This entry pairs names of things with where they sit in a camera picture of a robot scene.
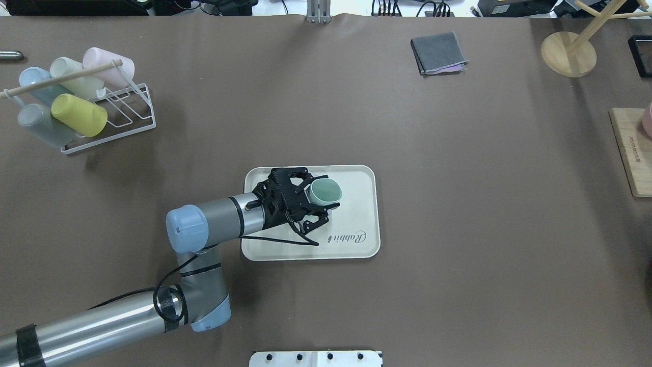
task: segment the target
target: wooden board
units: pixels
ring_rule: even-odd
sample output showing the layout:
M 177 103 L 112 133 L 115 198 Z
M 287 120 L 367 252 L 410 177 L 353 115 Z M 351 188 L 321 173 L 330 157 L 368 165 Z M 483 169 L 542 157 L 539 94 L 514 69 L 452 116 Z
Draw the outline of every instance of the wooden board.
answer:
M 635 197 L 652 197 L 652 138 L 643 130 L 643 108 L 609 111 L 629 187 Z

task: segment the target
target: tray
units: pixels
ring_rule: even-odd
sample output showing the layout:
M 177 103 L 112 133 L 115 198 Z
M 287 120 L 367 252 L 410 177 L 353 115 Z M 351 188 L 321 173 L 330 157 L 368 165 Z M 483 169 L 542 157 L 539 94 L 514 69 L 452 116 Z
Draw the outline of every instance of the tray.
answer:
M 380 249 L 376 176 L 364 165 L 293 166 L 307 167 L 313 176 L 329 175 L 342 188 L 341 206 L 333 210 L 329 222 L 310 232 L 308 237 L 319 246 L 279 244 L 264 240 L 242 239 L 242 251 L 252 261 L 356 259 L 374 256 Z M 245 193 L 267 179 L 274 167 L 254 168 L 244 179 Z M 287 240 L 301 238 L 288 225 L 252 234 Z

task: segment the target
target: light blue cup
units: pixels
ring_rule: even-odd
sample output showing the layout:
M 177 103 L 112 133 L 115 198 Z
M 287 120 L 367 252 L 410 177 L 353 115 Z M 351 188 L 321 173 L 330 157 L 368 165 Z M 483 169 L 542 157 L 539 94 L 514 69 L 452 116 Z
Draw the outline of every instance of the light blue cup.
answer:
M 20 86 L 23 87 L 30 84 L 42 82 L 43 80 L 50 78 L 52 78 L 52 76 L 50 76 L 48 71 L 41 69 L 40 67 L 28 67 L 20 73 L 18 82 L 20 83 Z M 36 89 L 29 93 L 48 107 L 52 107 L 52 102 L 54 102 L 54 99 L 62 94 L 74 94 L 73 92 L 64 88 L 61 84 L 55 84 L 53 86 Z

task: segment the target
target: metal bracket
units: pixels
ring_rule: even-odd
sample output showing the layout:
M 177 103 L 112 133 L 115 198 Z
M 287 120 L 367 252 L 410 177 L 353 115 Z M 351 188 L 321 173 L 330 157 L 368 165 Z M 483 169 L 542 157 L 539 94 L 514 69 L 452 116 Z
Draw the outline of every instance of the metal bracket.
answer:
M 308 23 L 331 22 L 331 0 L 308 0 Z

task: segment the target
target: silver pen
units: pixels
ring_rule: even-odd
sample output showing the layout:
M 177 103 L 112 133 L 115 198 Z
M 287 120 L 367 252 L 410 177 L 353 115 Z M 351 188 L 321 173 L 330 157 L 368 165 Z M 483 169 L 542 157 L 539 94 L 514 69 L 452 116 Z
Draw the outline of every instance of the silver pen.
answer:
M 23 59 L 23 53 L 20 51 L 0 51 L 0 60 L 2 61 L 20 61 Z

